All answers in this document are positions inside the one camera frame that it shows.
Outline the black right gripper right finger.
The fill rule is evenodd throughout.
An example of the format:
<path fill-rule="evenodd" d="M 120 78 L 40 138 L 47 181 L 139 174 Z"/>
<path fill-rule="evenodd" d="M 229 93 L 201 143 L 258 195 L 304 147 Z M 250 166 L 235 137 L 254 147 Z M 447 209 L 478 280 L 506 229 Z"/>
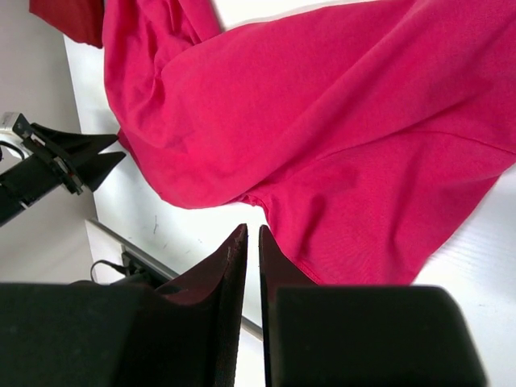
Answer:
<path fill-rule="evenodd" d="M 260 228 L 269 386 L 483 386 L 456 302 L 436 286 L 317 285 Z"/>

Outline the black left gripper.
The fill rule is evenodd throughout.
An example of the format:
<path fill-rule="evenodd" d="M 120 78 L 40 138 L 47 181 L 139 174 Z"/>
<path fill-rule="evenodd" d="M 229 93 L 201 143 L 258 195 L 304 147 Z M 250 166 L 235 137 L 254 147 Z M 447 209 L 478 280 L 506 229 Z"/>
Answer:
<path fill-rule="evenodd" d="M 96 191 L 124 159 L 124 152 L 101 151 L 118 141 L 114 134 L 57 131 L 29 123 L 19 112 L 1 117 L 1 148 L 20 161 L 1 173 L 1 224 L 5 225 L 58 186 L 69 192 Z"/>

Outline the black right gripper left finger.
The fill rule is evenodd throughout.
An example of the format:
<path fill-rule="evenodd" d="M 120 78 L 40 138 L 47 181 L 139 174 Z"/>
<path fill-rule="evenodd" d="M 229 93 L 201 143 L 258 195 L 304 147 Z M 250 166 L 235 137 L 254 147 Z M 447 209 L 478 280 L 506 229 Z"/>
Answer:
<path fill-rule="evenodd" d="M 231 386 L 248 229 L 158 288 L 1 286 L 4 386 Z"/>

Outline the magenta t shirt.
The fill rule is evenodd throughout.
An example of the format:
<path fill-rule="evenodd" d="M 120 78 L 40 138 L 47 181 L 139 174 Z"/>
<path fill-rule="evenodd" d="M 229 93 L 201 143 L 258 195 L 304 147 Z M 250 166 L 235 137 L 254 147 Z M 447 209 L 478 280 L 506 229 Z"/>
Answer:
<path fill-rule="evenodd" d="M 263 208 L 321 284 L 407 284 L 515 162 L 515 4 L 373 1 L 223 31 L 110 1 L 121 141 L 174 206 Z"/>

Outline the dark red t shirt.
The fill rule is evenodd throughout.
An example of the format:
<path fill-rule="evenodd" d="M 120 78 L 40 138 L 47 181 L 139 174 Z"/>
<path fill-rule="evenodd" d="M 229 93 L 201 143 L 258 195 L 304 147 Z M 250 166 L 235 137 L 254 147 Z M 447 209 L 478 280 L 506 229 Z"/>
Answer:
<path fill-rule="evenodd" d="M 79 44 L 102 48 L 103 0 L 30 0 L 29 11 Z"/>

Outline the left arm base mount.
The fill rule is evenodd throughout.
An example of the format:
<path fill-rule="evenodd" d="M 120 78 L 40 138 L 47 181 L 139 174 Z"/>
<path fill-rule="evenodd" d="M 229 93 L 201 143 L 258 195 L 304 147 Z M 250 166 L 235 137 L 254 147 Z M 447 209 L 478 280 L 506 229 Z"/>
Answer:
<path fill-rule="evenodd" d="M 94 270 L 98 265 L 105 265 L 113 269 L 116 273 L 121 274 L 122 278 L 110 283 L 110 285 L 146 285 L 154 290 L 158 290 L 164 286 L 166 293 L 179 293 L 183 290 L 180 285 L 174 283 L 174 280 L 163 281 L 163 277 L 158 276 L 149 267 L 145 267 L 135 260 L 132 260 L 128 255 L 121 254 L 122 263 L 116 264 L 108 260 L 97 260 L 89 270 L 89 280 L 74 281 L 71 285 L 100 285 L 101 283 L 94 279 Z"/>

